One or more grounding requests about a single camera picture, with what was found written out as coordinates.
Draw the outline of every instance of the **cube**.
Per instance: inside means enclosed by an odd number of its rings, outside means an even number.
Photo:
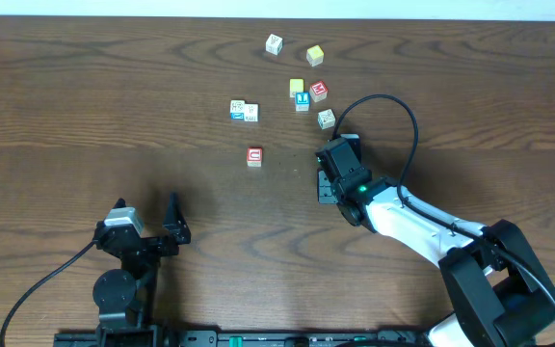
[[[295,97],[296,93],[304,92],[304,80],[303,79],[290,79],[290,97]]]
[[[325,52],[317,44],[307,50],[307,55],[305,56],[309,61],[309,64],[313,67],[323,63],[323,58],[325,58]]]
[[[312,96],[314,102],[326,99],[328,92],[329,90],[323,81],[318,81],[309,86],[309,94]]]
[[[262,165],[262,148],[248,148],[248,166],[260,168]]]
[[[295,94],[295,110],[309,111],[309,93]]]
[[[245,106],[246,101],[244,100],[230,100],[230,117],[234,120],[242,120]]]
[[[282,39],[277,35],[271,34],[265,42],[265,49],[271,54],[277,55],[281,50]]]
[[[244,121],[258,121],[258,104],[246,104]]]
[[[327,129],[335,125],[335,116],[331,109],[318,113],[318,125],[321,129]]]

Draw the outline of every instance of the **letter cube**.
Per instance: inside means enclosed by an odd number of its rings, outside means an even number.
[[[297,93],[295,96],[295,110],[309,111],[309,93]]]
[[[326,99],[328,92],[329,90],[323,81],[318,81],[309,86],[309,94],[312,96],[312,100],[314,100],[314,102]]]
[[[246,104],[243,114],[245,121],[258,121],[258,104]]]
[[[325,52],[323,52],[319,45],[315,45],[307,50],[307,55],[305,57],[311,66],[316,67],[317,65],[323,63]]]
[[[248,166],[259,168],[262,165],[262,148],[248,148]]]
[[[242,120],[245,106],[246,101],[244,100],[230,100],[230,117],[234,120]]]
[[[318,125],[321,129],[327,129],[335,125],[335,116],[331,109],[318,113]]]
[[[277,55],[281,50],[282,39],[277,35],[271,34],[265,42],[265,49],[271,54]]]
[[[290,97],[295,97],[296,93],[304,92],[304,80],[299,78],[290,79]]]

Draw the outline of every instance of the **white background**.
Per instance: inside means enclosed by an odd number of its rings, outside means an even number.
[[[555,0],[0,0],[0,14],[555,21]]]

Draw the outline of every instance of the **yellow cube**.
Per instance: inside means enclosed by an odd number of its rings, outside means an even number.
[[[296,93],[304,92],[304,80],[303,79],[291,79],[290,80],[290,97],[295,97]]]
[[[307,55],[305,56],[309,61],[309,64],[313,67],[323,63],[323,58],[325,58],[325,52],[317,44],[307,50]]]

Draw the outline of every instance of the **wooden surface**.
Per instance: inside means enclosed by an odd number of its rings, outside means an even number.
[[[264,52],[270,33],[279,56]],[[325,62],[305,50],[320,43]],[[289,78],[324,80],[295,113]],[[225,330],[431,325],[451,311],[421,256],[316,201],[316,113],[403,98],[421,143],[408,186],[463,218],[517,223],[555,283],[555,23],[0,17],[0,326],[93,235],[117,198],[147,235],[177,191],[193,243],[164,261],[157,318]],[[260,105],[231,121],[230,99]],[[367,164],[397,175],[411,141],[388,101],[358,107]],[[264,148],[261,169],[246,148]],[[91,250],[36,292],[9,346],[93,329]],[[555,339],[555,326],[541,341]]]

